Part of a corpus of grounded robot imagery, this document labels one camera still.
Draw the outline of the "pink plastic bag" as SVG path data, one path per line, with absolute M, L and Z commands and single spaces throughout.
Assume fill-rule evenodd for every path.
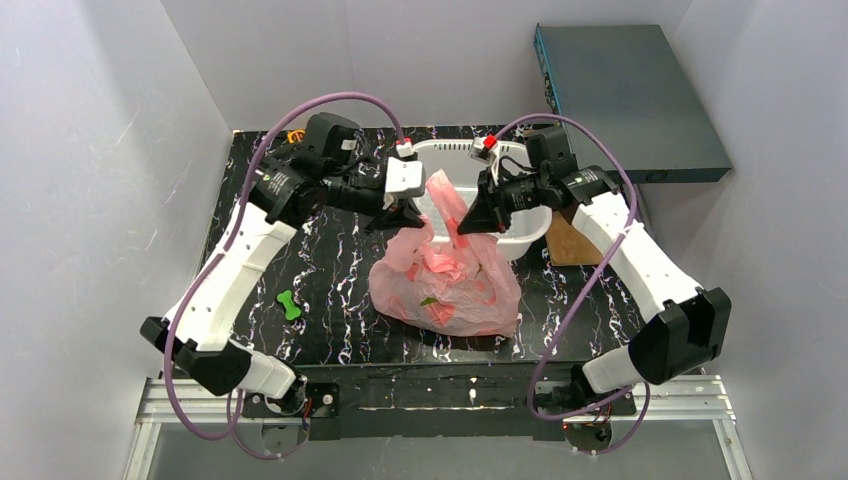
M 442 335 L 513 336 L 521 288 L 497 238 L 458 233 L 469 208 L 444 171 L 430 176 L 426 191 L 448 240 L 435 242 L 429 218 L 420 229 L 399 230 L 369 272 L 375 310 Z

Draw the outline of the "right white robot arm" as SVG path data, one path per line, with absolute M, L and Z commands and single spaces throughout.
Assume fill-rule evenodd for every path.
M 704 289 L 671 261 L 601 167 L 578 167 L 564 128 L 533 131 L 524 148 L 529 164 L 513 175 L 500 170 L 506 155 L 495 136 L 474 139 L 470 157 L 488 166 L 478 175 L 459 233 L 503 233 L 515 212 L 560 210 L 597 250 L 610 254 L 609 266 L 646 322 L 627 345 L 574 368 L 560 394 L 574 405 L 587 404 L 640 381 L 660 385 L 717 358 L 731 311 L 727 294 Z

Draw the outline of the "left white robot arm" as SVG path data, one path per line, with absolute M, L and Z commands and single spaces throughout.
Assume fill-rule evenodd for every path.
M 141 335 L 174 366 L 215 396 L 236 389 L 278 403 L 301 402 L 307 378 L 289 363 L 241 346 L 231 329 L 278 252 L 324 206 L 370 217 L 368 231 L 421 228 L 413 200 L 424 168 L 401 137 L 384 162 L 354 156 L 358 124 L 321 112 L 297 141 L 261 150 L 247 199 L 183 297 Z

